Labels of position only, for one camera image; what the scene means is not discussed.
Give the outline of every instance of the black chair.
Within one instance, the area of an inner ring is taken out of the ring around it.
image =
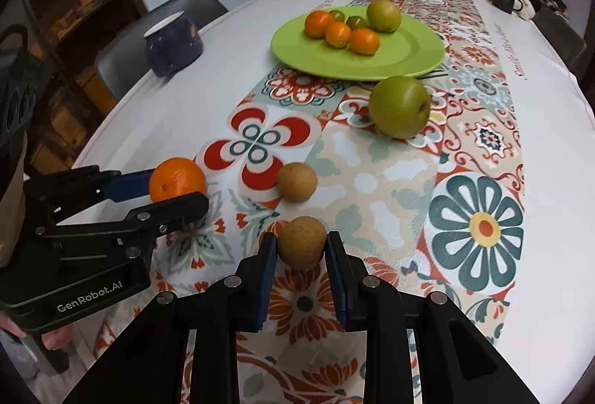
[[[128,25],[95,59],[97,73],[117,100],[150,69],[143,35],[156,23],[182,10],[199,30],[227,13],[218,0],[169,0]]]
[[[550,8],[543,7],[533,17],[533,23],[566,64],[574,72],[587,44],[561,16]]]

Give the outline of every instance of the mandarin orange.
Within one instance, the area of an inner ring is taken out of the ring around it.
[[[304,31],[311,38],[323,38],[324,32],[334,22],[332,15],[326,11],[316,10],[306,17]]]
[[[206,194],[206,178],[191,159],[171,158],[163,161],[149,179],[149,196],[153,202],[196,191]]]
[[[360,55],[374,55],[380,48],[380,39],[368,28],[358,28],[351,34],[349,48]]]
[[[351,28],[343,22],[333,22],[324,34],[327,43],[335,48],[345,48],[351,37]]]

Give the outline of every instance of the blue mug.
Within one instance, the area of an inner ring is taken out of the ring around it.
[[[149,64],[158,77],[190,65],[203,50],[198,30],[183,11],[153,25],[145,33],[145,41]]]

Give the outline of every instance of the green apple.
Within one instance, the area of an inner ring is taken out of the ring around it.
[[[389,77],[379,82],[370,95],[368,111],[384,134],[409,139],[430,119],[431,97],[416,79]]]
[[[388,0],[374,0],[366,10],[368,22],[377,32],[393,32],[401,26],[401,10]]]

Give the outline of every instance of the patterned table runner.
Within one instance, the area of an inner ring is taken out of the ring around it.
[[[157,291],[206,290],[255,252],[263,232],[278,233],[306,214],[338,230],[348,253],[399,290],[444,291],[496,344],[523,238],[520,138],[508,85],[472,0],[390,1],[446,47],[442,65],[420,77],[432,95],[424,131],[409,140],[379,136],[368,118],[372,83],[274,67],[227,127],[197,148],[209,181],[206,225],[158,242],[153,286],[109,309],[96,356]],[[281,201],[275,188],[277,171],[292,161],[305,161],[319,176],[318,190],[300,205]],[[324,262],[295,271],[279,261],[264,331],[237,341],[243,404],[362,400],[365,333],[341,332]],[[192,348],[191,339],[184,403]],[[412,333],[410,350],[420,402]]]

